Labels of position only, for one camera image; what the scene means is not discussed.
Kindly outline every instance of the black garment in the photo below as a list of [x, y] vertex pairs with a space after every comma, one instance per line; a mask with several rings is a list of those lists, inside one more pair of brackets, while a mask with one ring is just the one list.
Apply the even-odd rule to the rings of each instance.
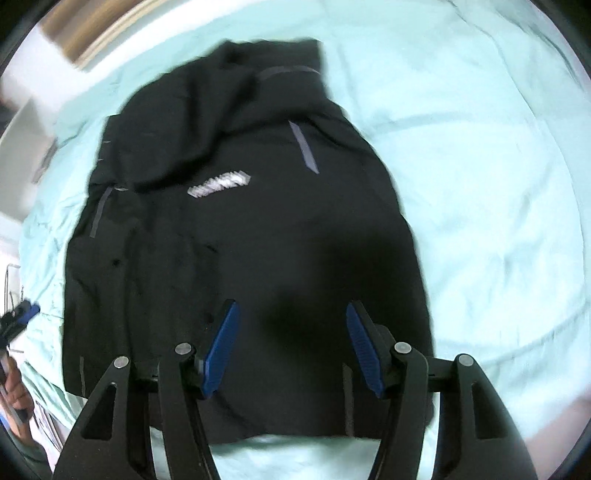
[[388, 172], [320, 71], [315, 41], [224, 43], [109, 119], [67, 252], [69, 392], [89, 395], [118, 355], [197, 344], [235, 299], [238, 339], [200, 404], [211, 443], [380, 435], [388, 405], [362, 381], [346, 305], [425, 355], [429, 316]]

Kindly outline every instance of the jacket sleeve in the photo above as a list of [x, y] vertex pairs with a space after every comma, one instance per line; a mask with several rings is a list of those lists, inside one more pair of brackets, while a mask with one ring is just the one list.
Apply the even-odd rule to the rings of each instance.
[[25, 445], [17, 438], [10, 429], [7, 432], [14, 443], [15, 447], [21, 452], [22, 457], [25, 459], [27, 465], [31, 467], [31, 470], [39, 477], [40, 480], [51, 480], [53, 473], [49, 467], [49, 461], [47, 460], [47, 454], [43, 447], [35, 442], [35, 446]]

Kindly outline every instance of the teal cloth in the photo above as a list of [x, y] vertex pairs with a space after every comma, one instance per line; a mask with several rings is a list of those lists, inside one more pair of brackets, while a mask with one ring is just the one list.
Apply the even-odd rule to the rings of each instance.
[[[20, 244], [25, 295], [43, 311], [28, 328], [25, 383], [73, 425], [82, 404], [61, 390], [64, 259], [107, 117], [225, 39], [305, 37], [322, 42], [330, 97], [392, 173], [437, 356], [473, 355], [534, 435], [590, 380], [591, 98], [527, 0], [270, 0], [165, 41], [66, 105]], [[274, 479], [364, 478], [377, 449], [273, 438], [216, 450], [222, 478], [263, 478], [261, 468]], [[436, 438], [437, 422], [420, 478]]]

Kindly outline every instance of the person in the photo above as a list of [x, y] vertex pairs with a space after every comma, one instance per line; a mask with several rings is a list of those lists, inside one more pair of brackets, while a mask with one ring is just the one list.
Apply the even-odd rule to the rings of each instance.
[[27, 421], [22, 425], [17, 425], [12, 416], [6, 412], [5, 405], [0, 402], [0, 413], [8, 423], [7, 432], [12, 442], [21, 452], [23, 458], [40, 478], [40, 480], [49, 480], [53, 476], [47, 454], [43, 447], [33, 439], [31, 434], [30, 421], [33, 417], [35, 404], [33, 398], [25, 385], [22, 383], [21, 371], [14, 358], [8, 357], [9, 373], [4, 387], [8, 393], [7, 403], [17, 410], [27, 411]]

